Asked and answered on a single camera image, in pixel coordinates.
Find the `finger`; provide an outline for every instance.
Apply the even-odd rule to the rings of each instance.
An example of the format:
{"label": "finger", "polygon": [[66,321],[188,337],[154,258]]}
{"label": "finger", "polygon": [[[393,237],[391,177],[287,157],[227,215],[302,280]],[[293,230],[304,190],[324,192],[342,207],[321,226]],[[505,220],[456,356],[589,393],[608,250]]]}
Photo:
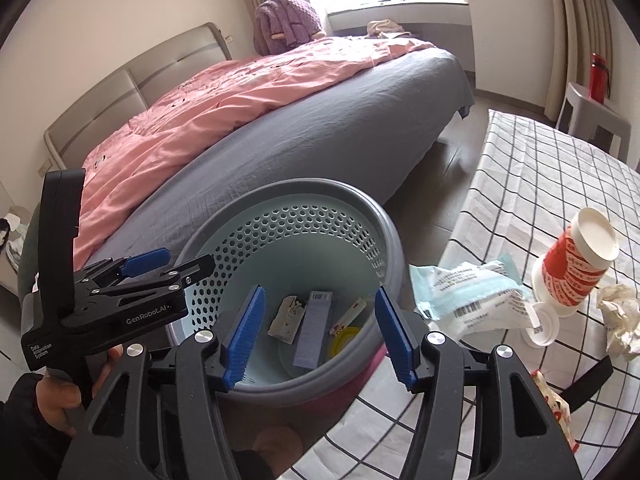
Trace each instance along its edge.
{"label": "finger", "polygon": [[104,381],[107,380],[107,377],[113,371],[114,366],[115,366],[115,362],[109,359],[105,363],[105,365],[102,367],[102,370],[100,371],[100,375],[98,376],[98,379],[95,381],[94,386],[92,386],[91,388],[92,396],[95,397],[98,394],[98,390],[100,390],[100,388],[104,384]]}
{"label": "finger", "polygon": [[75,384],[56,377],[44,377],[36,384],[36,402],[47,424],[69,436],[76,434],[65,413],[65,409],[80,405],[80,390]]}
{"label": "finger", "polygon": [[98,390],[100,390],[100,388],[104,384],[104,381],[107,379],[109,374],[113,371],[116,365],[116,362],[118,362],[118,360],[122,357],[123,352],[124,352],[124,349],[122,345],[117,345],[107,350],[107,362],[102,367],[102,370],[100,371],[100,375],[95,381],[94,386],[92,386],[91,388],[91,393],[93,397],[95,397],[98,394]]}
{"label": "finger", "polygon": [[122,345],[118,345],[118,346],[114,346],[113,348],[109,348],[107,350],[107,355],[111,359],[114,359],[115,361],[117,361],[122,357],[123,352],[124,352],[124,348],[122,347]]}

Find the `perforated trash bin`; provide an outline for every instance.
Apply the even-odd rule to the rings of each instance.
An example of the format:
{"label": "perforated trash bin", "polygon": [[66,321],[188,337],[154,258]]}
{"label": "perforated trash bin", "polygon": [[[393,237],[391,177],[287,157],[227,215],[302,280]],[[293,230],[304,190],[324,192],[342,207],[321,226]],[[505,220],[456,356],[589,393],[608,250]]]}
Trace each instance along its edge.
{"label": "perforated trash bin", "polygon": [[264,287],[266,314],[244,378],[229,396],[270,406],[292,406],[323,396],[355,377],[382,345],[373,305],[353,323],[360,333],[316,370],[292,365],[295,344],[267,334],[280,302],[311,290],[334,294],[331,322],[358,297],[380,285],[400,292],[404,257],[398,232],[369,196],[325,179],[286,180],[235,200],[191,237],[177,263],[213,254],[215,272],[185,290],[190,313],[168,326],[174,344],[215,324],[241,304],[252,285]]}

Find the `barcode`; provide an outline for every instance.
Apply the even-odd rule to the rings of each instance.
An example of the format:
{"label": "barcode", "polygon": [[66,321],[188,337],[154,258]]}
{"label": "barcode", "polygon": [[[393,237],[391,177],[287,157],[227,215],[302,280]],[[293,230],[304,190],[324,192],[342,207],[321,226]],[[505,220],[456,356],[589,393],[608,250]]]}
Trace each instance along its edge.
{"label": "barcode", "polygon": [[465,314],[471,314],[476,310],[480,310],[480,303],[478,301],[474,301],[473,303],[469,303],[468,305],[457,308],[453,311],[453,315],[456,317],[462,317]]}
{"label": "barcode", "polygon": [[311,294],[311,299],[312,300],[326,301],[326,300],[329,299],[330,296],[331,296],[330,292],[313,292]]}

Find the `black sleeve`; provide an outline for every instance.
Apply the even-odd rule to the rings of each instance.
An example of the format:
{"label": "black sleeve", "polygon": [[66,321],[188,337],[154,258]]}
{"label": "black sleeve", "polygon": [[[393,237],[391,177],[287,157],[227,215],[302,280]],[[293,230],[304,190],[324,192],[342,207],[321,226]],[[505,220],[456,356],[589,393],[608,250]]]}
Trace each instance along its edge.
{"label": "black sleeve", "polygon": [[9,394],[0,414],[0,453],[8,480],[28,478],[55,480],[71,442],[42,418],[35,387],[42,376],[24,374]]}

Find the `white cup lid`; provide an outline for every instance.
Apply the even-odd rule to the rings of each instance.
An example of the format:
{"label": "white cup lid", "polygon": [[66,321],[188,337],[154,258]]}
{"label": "white cup lid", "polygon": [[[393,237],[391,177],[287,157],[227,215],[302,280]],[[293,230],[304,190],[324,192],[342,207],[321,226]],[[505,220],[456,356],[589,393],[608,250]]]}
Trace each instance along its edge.
{"label": "white cup lid", "polygon": [[556,310],[549,305],[540,301],[531,305],[538,319],[540,326],[535,328],[523,328],[521,330],[524,341],[533,348],[549,346],[558,337],[560,332],[560,319]]}

